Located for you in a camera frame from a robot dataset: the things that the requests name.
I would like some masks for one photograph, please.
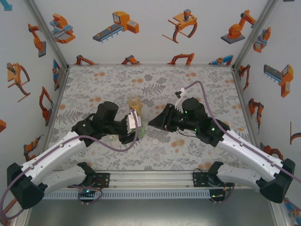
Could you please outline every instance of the wallpaper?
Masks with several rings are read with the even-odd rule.
[[[78,55],[100,64],[131,55],[141,64],[167,64],[191,53],[191,63],[208,64],[235,60],[268,1],[35,2],[68,64]]]
[[[14,162],[21,165],[42,151],[45,124],[58,97],[53,75],[59,80],[62,76],[58,67],[53,71],[55,54],[24,1],[1,3],[0,194],[6,188],[7,167]],[[4,207],[12,199],[9,193]]]
[[[300,7],[300,1],[279,1],[242,64],[249,66],[244,94],[258,144],[268,153],[293,160],[297,177],[301,177]],[[241,77],[243,87],[246,75],[247,70]],[[286,195],[297,206],[301,206],[300,188],[293,181]]]

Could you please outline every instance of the gray floor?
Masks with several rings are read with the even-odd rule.
[[[236,190],[228,202],[209,200],[42,201],[28,226],[274,226],[269,203],[251,190]]]

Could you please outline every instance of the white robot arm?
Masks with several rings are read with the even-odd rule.
[[[182,92],[183,89],[176,92],[180,99]],[[162,113],[149,122],[149,126],[168,132],[178,129],[195,131],[201,142],[236,156],[251,168],[240,169],[216,161],[207,172],[207,179],[212,186],[236,183],[259,190],[272,202],[282,203],[292,181],[282,170],[294,174],[295,163],[266,154],[237,135],[228,125],[208,117],[204,105],[197,99],[192,97],[184,100],[182,111],[173,104],[167,104]]]
[[[72,127],[71,132],[68,132],[51,148],[21,166],[13,163],[8,167],[8,188],[23,209],[36,205],[44,195],[54,190],[71,185],[92,185],[95,180],[95,172],[85,162],[64,171],[53,172],[53,170],[94,141],[118,152],[127,151],[134,145],[138,140],[141,118],[137,115],[136,110],[131,110],[131,113],[122,121],[114,121],[117,110],[118,106],[113,102],[99,104],[95,114],[79,121]],[[130,142],[132,144],[124,150],[119,150],[99,141],[103,136],[109,134],[118,135],[122,144]]]
[[[98,109],[101,110],[93,115],[93,120],[88,117],[88,119],[78,122],[72,127],[71,132],[35,159],[24,163],[22,166],[14,163],[8,167],[8,184],[18,175],[24,174],[10,188],[23,209],[36,205],[45,194],[54,190],[74,184],[90,186],[94,181],[95,172],[86,163],[80,163],[71,169],[60,172],[52,171],[62,161],[85,149],[93,141],[97,141],[107,134],[118,134],[120,141],[126,143],[135,140],[132,136],[133,133],[128,134],[129,128],[127,127],[133,123],[127,123],[126,120],[113,121],[118,107],[112,102],[105,103],[104,105],[100,104]],[[237,143],[216,126],[212,118],[205,113],[204,106],[194,98],[185,100],[182,107],[185,113],[176,110],[174,105],[167,104],[163,112],[151,120],[149,125],[170,132],[177,129],[196,131],[196,136],[202,142],[231,153],[252,168],[240,169],[222,162],[215,162],[207,172],[208,181],[213,186],[220,183],[236,183],[259,190],[263,196],[273,202],[281,203],[283,201],[292,179],[268,163],[267,160],[251,152],[246,148],[246,145],[291,173],[295,167],[293,161],[289,159],[281,161],[262,152],[219,121],[229,135],[240,141]],[[134,125],[137,128],[141,126],[141,119],[136,112],[132,113],[135,113],[135,117],[129,115],[126,118],[134,118]],[[79,137],[79,135],[92,136],[93,140],[91,141],[90,138],[84,136]]]

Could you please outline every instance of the yellow cup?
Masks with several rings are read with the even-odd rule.
[[[128,105],[131,109],[135,109],[137,114],[141,117],[141,100],[139,97],[133,95],[128,100]]]

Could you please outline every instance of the patterned table surface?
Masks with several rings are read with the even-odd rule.
[[[121,120],[129,113],[128,98],[137,95],[143,104],[142,122],[147,125],[167,103],[175,104],[175,91],[195,80],[203,82],[215,117],[228,124],[242,138],[250,140],[229,67],[97,65],[71,67],[49,146],[64,137],[76,122],[95,113],[103,101],[112,101],[119,106],[115,119]],[[187,91],[186,98],[195,97],[204,103],[198,84]],[[110,136],[102,138],[103,142],[114,145],[111,140]],[[153,127],[147,127],[144,136],[125,153],[93,143],[62,163],[58,170],[68,169],[82,161],[95,170],[208,169],[214,161],[246,167],[227,152],[203,144],[197,138]]]

